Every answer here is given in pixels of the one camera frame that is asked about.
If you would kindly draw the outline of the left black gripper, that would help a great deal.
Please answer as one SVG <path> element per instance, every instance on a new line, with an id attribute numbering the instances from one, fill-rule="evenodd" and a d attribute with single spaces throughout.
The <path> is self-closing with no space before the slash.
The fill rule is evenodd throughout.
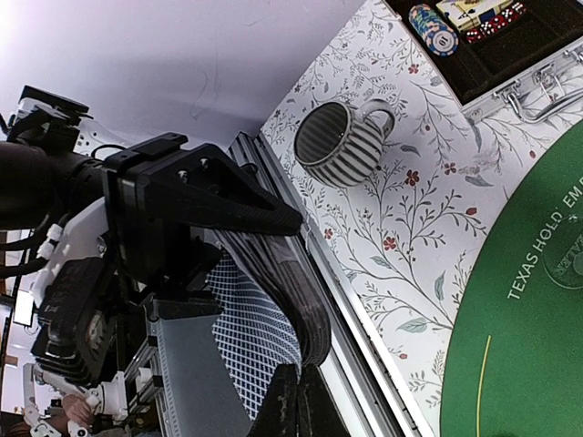
<path id="1" fill-rule="evenodd" d="M 187 141 L 163 134 L 103 164 L 107 221 L 129 300 L 209 297 L 207 276 L 222 253 L 192 227 L 292 236 L 303 222 L 220 148 L 182 150 Z"/>

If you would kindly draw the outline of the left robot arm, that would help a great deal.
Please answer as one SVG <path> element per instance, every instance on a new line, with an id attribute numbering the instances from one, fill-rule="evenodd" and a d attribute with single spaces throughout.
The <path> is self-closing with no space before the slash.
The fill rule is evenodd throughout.
<path id="1" fill-rule="evenodd" d="M 187 150 L 175 133 L 154 137 L 97 160 L 58 147 L 1 146 L 1 227 L 32 229 L 29 263 L 3 278 L 33 274 L 42 302 L 66 263 L 93 262 L 72 280 L 77 300 L 126 298 L 139 285 L 153 293 L 189 285 L 212 269 L 217 252 L 206 229 L 289 237 L 301 213 L 263 189 L 211 144 Z"/>

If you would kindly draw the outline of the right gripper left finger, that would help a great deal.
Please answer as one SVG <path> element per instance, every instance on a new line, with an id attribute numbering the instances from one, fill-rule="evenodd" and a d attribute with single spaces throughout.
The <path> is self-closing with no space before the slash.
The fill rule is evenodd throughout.
<path id="1" fill-rule="evenodd" d="M 279 365 L 271 379 L 249 437 L 297 435 L 298 379 L 293 364 Z"/>

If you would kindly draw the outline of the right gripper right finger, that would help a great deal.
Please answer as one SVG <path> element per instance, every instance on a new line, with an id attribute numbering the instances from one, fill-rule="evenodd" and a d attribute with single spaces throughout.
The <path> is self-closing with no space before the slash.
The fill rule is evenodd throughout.
<path id="1" fill-rule="evenodd" d="M 297 427 L 301 437 L 349 437 L 317 366 L 302 370 L 297 387 Z"/>

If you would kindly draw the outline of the blue playing card deck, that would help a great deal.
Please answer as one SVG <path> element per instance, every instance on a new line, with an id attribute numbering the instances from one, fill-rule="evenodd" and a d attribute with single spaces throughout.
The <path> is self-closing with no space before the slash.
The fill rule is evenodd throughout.
<path id="1" fill-rule="evenodd" d="M 285 237 L 215 231 L 222 258 L 207 277 L 222 314 L 213 323 L 231 381 L 255 419 L 276 368 L 321 365 L 332 328 L 318 284 Z"/>

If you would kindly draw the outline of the clear acrylic dealer button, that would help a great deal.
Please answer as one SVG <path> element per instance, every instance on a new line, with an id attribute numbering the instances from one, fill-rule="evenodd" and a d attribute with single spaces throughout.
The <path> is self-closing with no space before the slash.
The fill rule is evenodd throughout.
<path id="1" fill-rule="evenodd" d="M 582 290 L 582 217 L 562 219 L 543 252 L 545 272 L 560 288 Z"/>

